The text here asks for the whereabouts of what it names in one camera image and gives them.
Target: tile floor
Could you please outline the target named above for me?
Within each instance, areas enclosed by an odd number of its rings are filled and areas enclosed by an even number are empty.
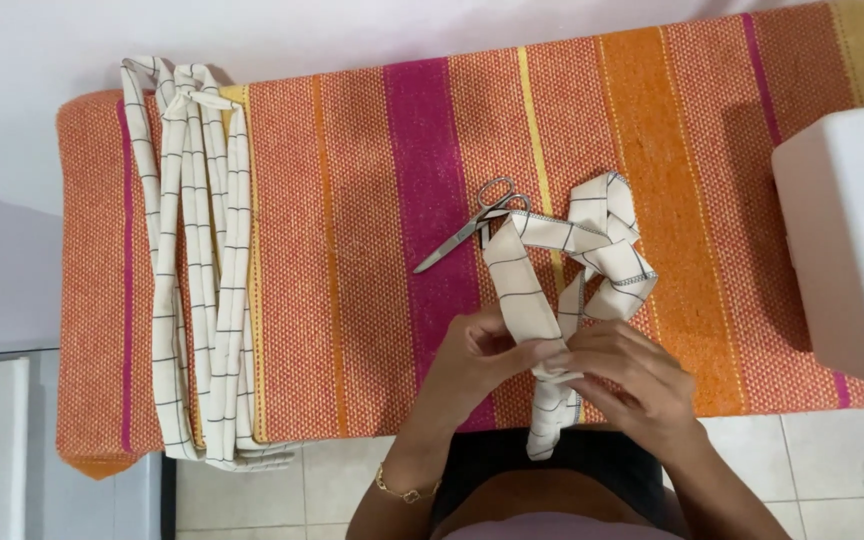
[[[796,540],[864,540],[864,410],[708,418],[715,447]],[[284,471],[178,464],[178,540],[334,540],[391,437],[318,443]]]

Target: woman's left hand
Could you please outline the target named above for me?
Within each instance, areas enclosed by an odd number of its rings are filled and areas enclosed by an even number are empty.
[[[497,303],[458,315],[422,382],[412,420],[454,431],[503,381],[561,351],[541,339],[516,346]]]

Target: white sewing machine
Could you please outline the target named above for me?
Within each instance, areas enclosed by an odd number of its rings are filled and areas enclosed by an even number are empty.
[[[816,359],[864,379],[864,108],[780,144],[772,168]]]

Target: gold bracelet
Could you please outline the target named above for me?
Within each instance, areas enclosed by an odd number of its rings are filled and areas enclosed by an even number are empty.
[[[377,485],[378,488],[381,489],[382,491],[389,493],[390,495],[394,495],[395,497],[401,498],[402,501],[405,501],[406,505],[411,505],[415,501],[418,501],[419,499],[427,499],[429,497],[432,497],[433,495],[435,495],[435,493],[437,491],[439,491],[439,485],[441,485],[441,484],[442,484],[441,479],[439,479],[437,482],[435,482],[435,487],[432,488],[432,493],[429,493],[428,495],[423,495],[415,489],[409,491],[408,493],[404,493],[404,494],[403,493],[396,493],[394,491],[391,491],[388,487],[386,487],[385,481],[382,480],[382,463],[378,464],[378,471],[375,471],[375,485]]]

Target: hand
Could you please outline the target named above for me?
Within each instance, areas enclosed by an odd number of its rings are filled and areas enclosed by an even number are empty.
[[[448,326],[422,382],[412,419],[454,432],[503,381],[560,351],[554,341],[516,346],[498,304],[459,315]]]
[[[568,348],[546,365],[586,374],[565,384],[662,464],[694,457],[709,445],[692,411],[695,381],[662,346],[622,321],[604,321],[580,328]],[[614,394],[593,376],[623,391]]]

